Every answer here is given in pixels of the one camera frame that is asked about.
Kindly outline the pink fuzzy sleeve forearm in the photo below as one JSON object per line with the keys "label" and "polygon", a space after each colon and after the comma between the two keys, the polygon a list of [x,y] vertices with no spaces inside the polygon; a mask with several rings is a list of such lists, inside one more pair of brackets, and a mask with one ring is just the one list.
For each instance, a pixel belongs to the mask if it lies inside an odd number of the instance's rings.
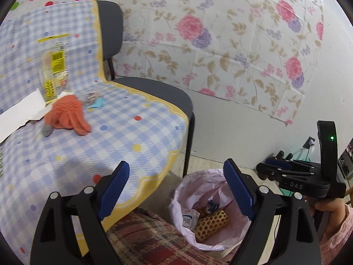
{"label": "pink fuzzy sleeve forearm", "polygon": [[352,207],[345,205],[345,219],[338,231],[331,237],[324,235],[319,243],[321,264],[330,264],[342,251],[345,243],[352,234]]}

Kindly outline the person's right hand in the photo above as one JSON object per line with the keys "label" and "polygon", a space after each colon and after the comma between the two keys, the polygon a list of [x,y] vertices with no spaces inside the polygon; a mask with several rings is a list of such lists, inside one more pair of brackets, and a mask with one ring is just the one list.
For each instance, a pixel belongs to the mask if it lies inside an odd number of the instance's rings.
{"label": "person's right hand", "polygon": [[331,238],[341,228],[342,224],[348,216],[347,206],[343,199],[324,199],[315,200],[311,197],[304,197],[304,200],[309,205],[309,211],[312,216],[315,215],[316,211],[329,212],[329,217],[325,227],[323,227],[318,233],[318,240],[322,241]]}

